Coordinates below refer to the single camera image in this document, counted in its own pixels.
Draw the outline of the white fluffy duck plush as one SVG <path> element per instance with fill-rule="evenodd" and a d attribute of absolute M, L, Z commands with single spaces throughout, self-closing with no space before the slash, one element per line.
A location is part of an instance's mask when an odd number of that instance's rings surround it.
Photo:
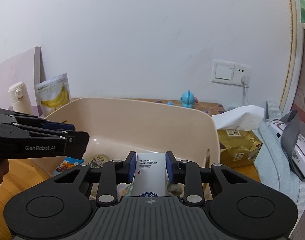
<path fill-rule="evenodd" d="M 117 185 L 117 195 L 118 197 L 125 196 L 127 194 L 129 184 L 120 183 Z"/>

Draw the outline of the white purple board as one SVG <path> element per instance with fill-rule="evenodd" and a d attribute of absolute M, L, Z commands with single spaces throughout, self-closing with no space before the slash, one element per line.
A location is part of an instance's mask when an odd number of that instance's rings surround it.
<path fill-rule="evenodd" d="M 34 87 L 40 83 L 41 48 L 34 47 L 0 63 L 0 108 L 12 109 L 8 89 L 23 81 L 26 84 L 34 115 L 41 116 Z"/>

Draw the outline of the banana chips pouch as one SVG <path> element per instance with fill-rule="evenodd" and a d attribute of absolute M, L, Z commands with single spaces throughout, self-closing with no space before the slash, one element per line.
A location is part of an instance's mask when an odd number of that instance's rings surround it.
<path fill-rule="evenodd" d="M 71 94 L 67 74 L 55 76 L 35 85 L 37 103 L 42 114 L 48 116 L 57 109 L 71 102 Z"/>

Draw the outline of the cartoon bear tissue pack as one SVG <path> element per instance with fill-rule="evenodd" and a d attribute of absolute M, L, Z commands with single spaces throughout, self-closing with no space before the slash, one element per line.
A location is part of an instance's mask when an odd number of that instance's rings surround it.
<path fill-rule="evenodd" d="M 60 174 L 61 172 L 65 170 L 69 170 L 70 168 L 73 168 L 77 165 L 80 165 L 81 163 L 84 162 L 84 159 L 74 159 L 71 157 L 66 157 L 59 165 L 58 167 L 53 171 L 53 175 Z"/>

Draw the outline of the green checked cloth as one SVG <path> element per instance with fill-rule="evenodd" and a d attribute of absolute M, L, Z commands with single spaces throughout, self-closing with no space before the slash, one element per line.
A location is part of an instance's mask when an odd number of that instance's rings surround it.
<path fill-rule="evenodd" d="M 129 184 L 124 190 L 122 190 L 123 196 L 131 196 L 133 191 L 133 183 Z M 167 195 L 180 197 L 183 194 L 183 187 L 181 184 L 171 184 L 167 182 Z"/>

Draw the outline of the white thermos bottle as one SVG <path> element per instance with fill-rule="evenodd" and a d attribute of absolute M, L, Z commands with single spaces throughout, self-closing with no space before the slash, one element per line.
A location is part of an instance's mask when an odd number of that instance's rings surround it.
<path fill-rule="evenodd" d="M 32 104 L 24 82 L 11 85 L 8 89 L 8 95 L 15 112 L 33 115 Z"/>

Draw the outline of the white wall switch socket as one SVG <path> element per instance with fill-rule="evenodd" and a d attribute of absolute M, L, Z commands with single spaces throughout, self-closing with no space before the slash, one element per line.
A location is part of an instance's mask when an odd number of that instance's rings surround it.
<path fill-rule="evenodd" d="M 212 81 L 226 85 L 249 87 L 252 75 L 252 68 L 249 65 L 214 60 Z"/>

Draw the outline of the light blue bedding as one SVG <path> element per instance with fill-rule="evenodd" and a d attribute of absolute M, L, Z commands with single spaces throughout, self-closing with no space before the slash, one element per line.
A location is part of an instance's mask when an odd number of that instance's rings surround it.
<path fill-rule="evenodd" d="M 255 135 L 263 143 L 257 158 L 254 161 L 260 181 L 290 197 L 297 205 L 301 215 L 305 210 L 305 182 L 302 182 L 289 167 L 289 162 L 273 135 L 269 124 L 274 119 L 281 119 L 281 111 L 278 104 L 272 100 L 266 102 L 266 116 L 254 131 Z"/>

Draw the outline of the white hotel supplies box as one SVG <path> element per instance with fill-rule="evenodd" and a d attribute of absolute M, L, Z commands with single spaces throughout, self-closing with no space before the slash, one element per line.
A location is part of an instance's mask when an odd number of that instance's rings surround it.
<path fill-rule="evenodd" d="M 165 153 L 138 153 L 132 196 L 165 197 L 167 195 Z"/>

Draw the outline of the beige plastic storage bin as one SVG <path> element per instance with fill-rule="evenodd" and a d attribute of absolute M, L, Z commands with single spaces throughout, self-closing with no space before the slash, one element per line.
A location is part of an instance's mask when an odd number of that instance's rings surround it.
<path fill-rule="evenodd" d="M 124 160 L 128 153 L 171 151 L 200 167 L 220 162 L 217 130 L 202 111 L 162 103 L 109 98 L 81 98 L 47 119 L 73 124 L 90 136 L 83 156 Z"/>

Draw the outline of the gold tissue pack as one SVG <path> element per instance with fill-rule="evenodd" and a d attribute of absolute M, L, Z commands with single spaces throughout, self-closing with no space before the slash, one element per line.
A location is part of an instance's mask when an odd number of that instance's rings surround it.
<path fill-rule="evenodd" d="M 264 115 L 264 108 L 248 105 L 212 116 L 220 143 L 220 163 L 230 168 L 254 164 L 263 145 L 254 130 Z"/>

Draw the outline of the blue toy figurine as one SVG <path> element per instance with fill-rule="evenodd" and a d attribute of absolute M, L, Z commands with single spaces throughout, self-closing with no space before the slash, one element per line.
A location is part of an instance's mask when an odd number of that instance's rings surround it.
<path fill-rule="evenodd" d="M 185 108 L 193 108 L 196 103 L 198 103 L 198 99 L 194 96 L 194 94 L 188 90 L 184 94 L 182 94 L 180 98 L 181 106 Z"/>

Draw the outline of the round tin with yellow lid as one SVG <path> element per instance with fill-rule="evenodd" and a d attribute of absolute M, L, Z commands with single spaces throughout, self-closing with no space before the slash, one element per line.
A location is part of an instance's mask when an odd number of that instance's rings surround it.
<path fill-rule="evenodd" d="M 94 157 L 91 157 L 88 161 L 91 168 L 100 168 L 103 167 L 104 163 L 110 161 L 110 158 L 104 154 L 99 154 Z"/>

